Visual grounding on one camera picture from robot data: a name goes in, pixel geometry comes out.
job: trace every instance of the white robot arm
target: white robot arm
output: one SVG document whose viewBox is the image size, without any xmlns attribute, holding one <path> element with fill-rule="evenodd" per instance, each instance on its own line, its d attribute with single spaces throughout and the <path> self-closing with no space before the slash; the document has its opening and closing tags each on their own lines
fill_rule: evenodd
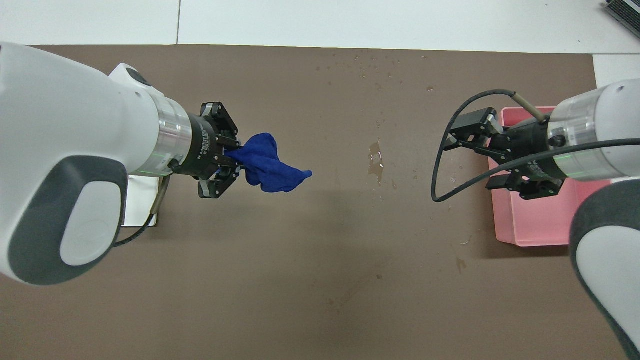
<svg viewBox="0 0 640 360">
<path fill-rule="evenodd" d="M 458 116 L 476 99 L 497 94 L 511 96 L 534 118 L 502 127 L 492 108 Z M 508 174 L 491 177 L 486 187 L 518 192 L 525 200 L 557 195 L 568 177 L 591 181 L 640 176 L 638 99 L 640 79 L 572 97 L 548 115 L 508 90 L 472 97 L 458 109 L 442 138 L 431 196 L 436 202 L 444 201 L 501 170 Z M 436 196 L 442 152 L 460 147 L 489 156 L 500 166 Z M 585 200 L 570 233 L 570 257 L 576 274 L 630 359 L 640 359 L 639 203 L 640 180 L 610 185 Z"/>
<path fill-rule="evenodd" d="M 186 174 L 219 197 L 239 165 L 223 105 L 187 113 L 120 64 L 109 76 L 0 44 L 0 272 L 45 285 L 92 268 L 114 244 L 128 175 Z"/>
</svg>

